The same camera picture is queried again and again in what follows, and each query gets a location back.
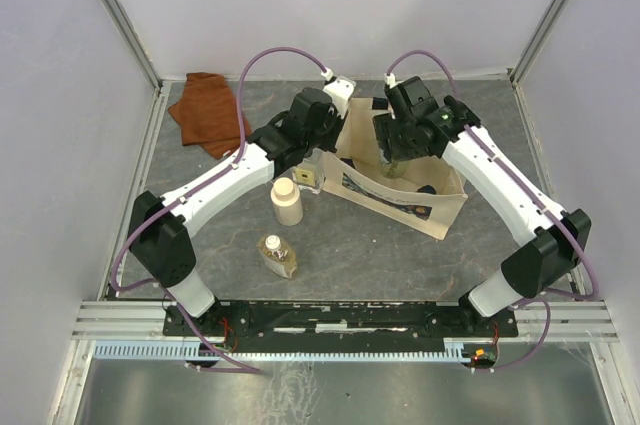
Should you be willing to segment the pale green lotion bottle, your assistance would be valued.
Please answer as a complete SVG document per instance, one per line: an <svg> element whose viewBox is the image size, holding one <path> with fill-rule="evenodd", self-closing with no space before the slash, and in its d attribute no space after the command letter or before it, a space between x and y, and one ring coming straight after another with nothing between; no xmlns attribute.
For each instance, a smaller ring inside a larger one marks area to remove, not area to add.
<svg viewBox="0 0 640 425"><path fill-rule="evenodd" d="M386 161L382 159L380 164L381 174L391 180L402 178L408 171L409 161L392 160Z"/></svg>

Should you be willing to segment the cream canvas tote bag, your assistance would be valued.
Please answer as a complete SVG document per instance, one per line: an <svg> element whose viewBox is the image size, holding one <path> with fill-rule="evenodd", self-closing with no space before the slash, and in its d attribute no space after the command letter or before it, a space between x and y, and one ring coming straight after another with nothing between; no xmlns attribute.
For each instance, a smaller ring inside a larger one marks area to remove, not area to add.
<svg viewBox="0 0 640 425"><path fill-rule="evenodd" d="M337 152L323 156L323 190L442 240L468 198L466 179L436 157L411 160L402 178L385 178L373 118L389 110L384 99L350 101Z"/></svg>

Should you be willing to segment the amber liquid clear bottle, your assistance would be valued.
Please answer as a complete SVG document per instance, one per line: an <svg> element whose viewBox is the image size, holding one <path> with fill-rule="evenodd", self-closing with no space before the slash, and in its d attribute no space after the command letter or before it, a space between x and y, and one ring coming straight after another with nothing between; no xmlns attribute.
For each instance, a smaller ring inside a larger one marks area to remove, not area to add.
<svg viewBox="0 0 640 425"><path fill-rule="evenodd" d="M292 246L278 235L265 235L257 244L264 265L274 274L291 279L297 271L297 257Z"/></svg>

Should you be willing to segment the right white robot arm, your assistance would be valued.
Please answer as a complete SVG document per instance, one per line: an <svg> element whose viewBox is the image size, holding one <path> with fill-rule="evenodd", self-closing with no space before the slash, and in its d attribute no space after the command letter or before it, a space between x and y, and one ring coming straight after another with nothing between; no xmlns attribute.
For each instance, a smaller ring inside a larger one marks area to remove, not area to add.
<svg viewBox="0 0 640 425"><path fill-rule="evenodd" d="M581 209L567 212L534 186L464 102L451 95L438 102L417 76L397 81L387 74L384 92L391 109L373 120L384 159L443 160L491 205L518 246L499 271L467 294L468 305L457 312L462 331L483 334L498 312L538 297L586 262L588 215Z"/></svg>

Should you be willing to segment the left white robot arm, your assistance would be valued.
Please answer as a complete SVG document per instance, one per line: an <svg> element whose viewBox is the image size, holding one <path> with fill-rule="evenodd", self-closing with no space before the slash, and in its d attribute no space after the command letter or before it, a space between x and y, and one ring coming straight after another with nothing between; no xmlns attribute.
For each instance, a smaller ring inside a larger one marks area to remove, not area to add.
<svg viewBox="0 0 640 425"><path fill-rule="evenodd" d="M199 335L215 332L221 313L196 270L193 237L216 214L252 189L301 164L314 150L333 152L354 87L338 78L306 87L291 107L256 129L244 147L200 177L162 196L138 196L128 250L186 313Z"/></svg>

